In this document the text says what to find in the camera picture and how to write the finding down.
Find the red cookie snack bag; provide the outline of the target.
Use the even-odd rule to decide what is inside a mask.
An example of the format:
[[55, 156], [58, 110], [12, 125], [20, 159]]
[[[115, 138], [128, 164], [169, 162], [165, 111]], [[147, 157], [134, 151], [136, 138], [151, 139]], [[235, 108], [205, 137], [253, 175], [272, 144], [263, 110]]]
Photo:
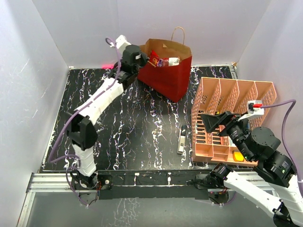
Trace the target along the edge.
[[159, 61], [158, 54], [154, 50], [151, 50], [148, 63], [151, 64], [153, 67], [157, 67], [158, 61]]

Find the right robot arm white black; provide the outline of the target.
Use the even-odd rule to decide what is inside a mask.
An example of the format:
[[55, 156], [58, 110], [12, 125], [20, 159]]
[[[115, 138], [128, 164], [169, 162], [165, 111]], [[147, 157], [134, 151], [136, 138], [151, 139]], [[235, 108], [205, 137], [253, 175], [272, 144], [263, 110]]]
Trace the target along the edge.
[[303, 225], [303, 196], [297, 182], [297, 169], [289, 157], [277, 149], [281, 141], [266, 127], [249, 129], [249, 119], [226, 111], [219, 115], [202, 114], [207, 133], [218, 126], [218, 136], [228, 136], [248, 162], [256, 162], [254, 171], [267, 182], [277, 196], [266, 193], [248, 182], [224, 163], [219, 163], [203, 179], [215, 187], [226, 187], [253, 202], [273, 219], [277, 227]]

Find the red brown paper bag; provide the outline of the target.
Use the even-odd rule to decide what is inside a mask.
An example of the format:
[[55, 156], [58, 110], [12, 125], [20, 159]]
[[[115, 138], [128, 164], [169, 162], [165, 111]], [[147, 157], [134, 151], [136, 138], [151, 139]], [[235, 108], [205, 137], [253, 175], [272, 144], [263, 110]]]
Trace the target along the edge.
[[150, 38], [140, 46], [142, 52], [150, 56], [154, 50], [159, 59], [179, 57], [177, 66], [153, 67], [147, 63], [140, 69], [138, 80], [155, 89], [170, 101], [177, 103], [187, 92], [192, 63], [192, 52], [184, 42]]

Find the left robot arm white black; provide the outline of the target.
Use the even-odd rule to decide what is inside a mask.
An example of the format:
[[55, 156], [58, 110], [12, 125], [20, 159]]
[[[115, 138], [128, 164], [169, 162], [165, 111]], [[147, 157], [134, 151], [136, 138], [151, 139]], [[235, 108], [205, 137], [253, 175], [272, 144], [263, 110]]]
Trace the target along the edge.
[[94, 189], [98, 184], [93, 155], [93, 146], [98, 138], [95, 124], [103, 111], [136, 80], [140, 68], [149, 59], [139, 46], [128, 42], [124, 35], [120, 35], [115, 42], [109, 42], [109, 45], [118, 51], [117, 63], [101, 87], [71, 114], [66, 129], [78, 165], [72, 178], [87, 189]]

